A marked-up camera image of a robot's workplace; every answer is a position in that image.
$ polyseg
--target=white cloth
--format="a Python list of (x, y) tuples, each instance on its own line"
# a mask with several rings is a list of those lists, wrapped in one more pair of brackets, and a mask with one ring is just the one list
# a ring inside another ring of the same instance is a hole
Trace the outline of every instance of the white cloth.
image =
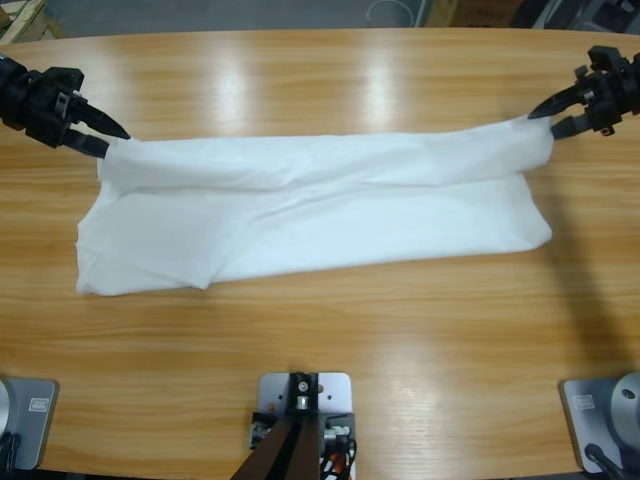
[(551, 231), (520, 172), (552, 145), (549, 120), (524, 117), (441, 134), (116, 141), (78, 225), (77, 289), (529, 250)]

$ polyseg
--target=label sticker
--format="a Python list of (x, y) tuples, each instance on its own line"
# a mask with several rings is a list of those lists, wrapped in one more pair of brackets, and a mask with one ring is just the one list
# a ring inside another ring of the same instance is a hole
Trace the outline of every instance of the label sticker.
[(49, 411), (49, 399), (48, 398), (32, 398), (29, 402), (30, 412), (48, 412)]
[(593, 396), (591, 395), (574, 395), (573, 404), (578, 410), (593, 410), (596, 408)]

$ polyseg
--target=metal base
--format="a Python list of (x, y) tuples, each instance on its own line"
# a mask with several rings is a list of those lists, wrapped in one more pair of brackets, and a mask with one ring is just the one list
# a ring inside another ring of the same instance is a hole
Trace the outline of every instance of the metal base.
[[(287, 405), (289, 373), (266, 373), (260, 378), (258, 412), (281, 417)], [(342, 372), (318, 373), (318, 410), (321, 417), (353, 413), (351, 378)], [(346, 421), (355, 437), (355, 424)], [(351, 479), (356, 480), (356, 463), (351, 468)]]
[(33, 470), (44, 453), (58, 384), (52, 380), (21, 378), (5, 378), (3, 383), (9, 398), (6, 431), (20, 435), (15, 466), (19, 470)]
[(607, 409), (618, 378), (567, 380), (561, 385), (565, 409), (573, 429), (578, 464), (589, 473), (602, 469), (589, 460), (585, 447), (596, 444), (618, 467), (622, 468), (620, 449), (607, 426)]

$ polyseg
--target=table surface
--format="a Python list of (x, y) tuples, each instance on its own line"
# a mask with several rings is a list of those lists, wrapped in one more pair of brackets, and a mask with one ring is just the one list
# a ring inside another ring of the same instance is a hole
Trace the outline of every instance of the table surface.
[[(594, 44), (515, 30), (139, 35), (7, 46), (81, 68), (141, 139), (447, 131), (530, 111)], [(363, 479), (577, 470), (558, 394), (640, 367), (640, 121), (558, 142), (529, 175), (553, 240), (513, 255), (114, 298), (75, 292), (95, 162), (0, 130), (0, 372), (60, 383), (43, 466), (228, 478), (257, 382), (346, 371)]]

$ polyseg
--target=floor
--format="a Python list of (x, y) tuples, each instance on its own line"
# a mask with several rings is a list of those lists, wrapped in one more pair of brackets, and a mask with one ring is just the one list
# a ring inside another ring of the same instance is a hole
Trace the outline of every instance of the floor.
[(402, 0), (404, 6), (397, 0), (372, 3), (374, 0), (48, 0), (47, 8), (66, 36), (81, 37), (199, 30), (405, 27), (418, 15), (421, 0)]

